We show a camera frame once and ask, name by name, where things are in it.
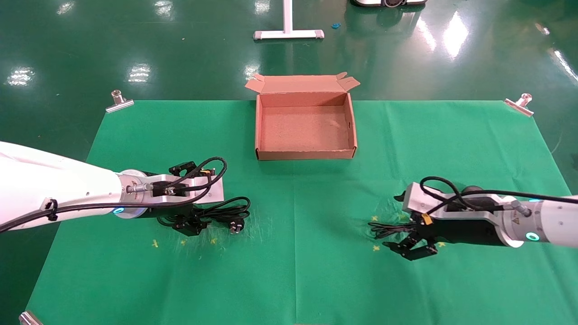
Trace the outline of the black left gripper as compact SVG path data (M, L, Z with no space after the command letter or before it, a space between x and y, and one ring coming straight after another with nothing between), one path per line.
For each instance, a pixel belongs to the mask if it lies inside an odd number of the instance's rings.
M193 173L196 168L197 165L194 161L188 161L169 168L168 172L177 177L194 177L198 173ZM145 208L144 212L137 218L160 218L162 221L175 220L172 224L174 230L182 235L193 237L200 235L210 224L210 221L188 217L194 208L197 208L197 205L150 207Z

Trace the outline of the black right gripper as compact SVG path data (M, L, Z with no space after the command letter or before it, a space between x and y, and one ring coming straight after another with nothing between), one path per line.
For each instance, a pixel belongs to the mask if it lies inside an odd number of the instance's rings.
M405 195L395 195L394 200L403 202ZM506 246L499 238L495 225L486 220L436 220L428 226L413 226L399 233L405 235L400 242L386 241L382 244L409 261L437 255L437 242Z

